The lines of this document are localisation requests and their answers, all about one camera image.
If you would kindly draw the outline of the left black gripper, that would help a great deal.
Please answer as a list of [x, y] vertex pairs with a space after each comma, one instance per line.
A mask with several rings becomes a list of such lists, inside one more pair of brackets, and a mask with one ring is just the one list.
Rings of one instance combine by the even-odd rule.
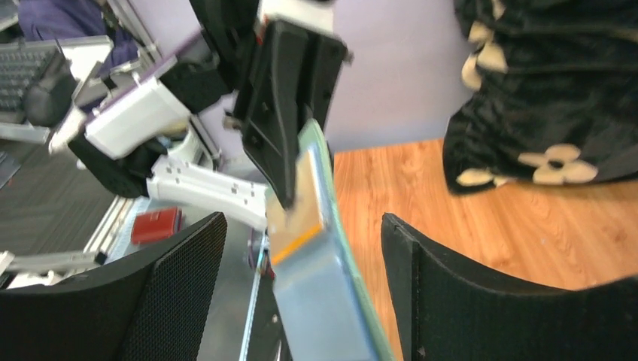
[[325, 129], [348, 56], [341, 38], [287, 20], [268, 22], [254, 48], [234, 117], [242, 121], [246, 154], [283, 208], [295, 201], [298, 131], [311, 118]]

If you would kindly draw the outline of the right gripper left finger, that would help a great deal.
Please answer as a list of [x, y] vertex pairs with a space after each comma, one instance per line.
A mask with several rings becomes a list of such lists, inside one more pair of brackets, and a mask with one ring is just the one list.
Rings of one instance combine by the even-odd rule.
[[52, 286], [1, 293], [3, 360], [195, 360], [226, 241], [214, 213]]

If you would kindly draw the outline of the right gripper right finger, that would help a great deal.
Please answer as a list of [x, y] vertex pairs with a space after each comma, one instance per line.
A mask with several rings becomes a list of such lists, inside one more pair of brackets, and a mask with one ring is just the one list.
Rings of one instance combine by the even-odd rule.
[[637, 279], [564, 290], [499, 272], [395, 214], [381, 246], [406, 360], [635, 360]]

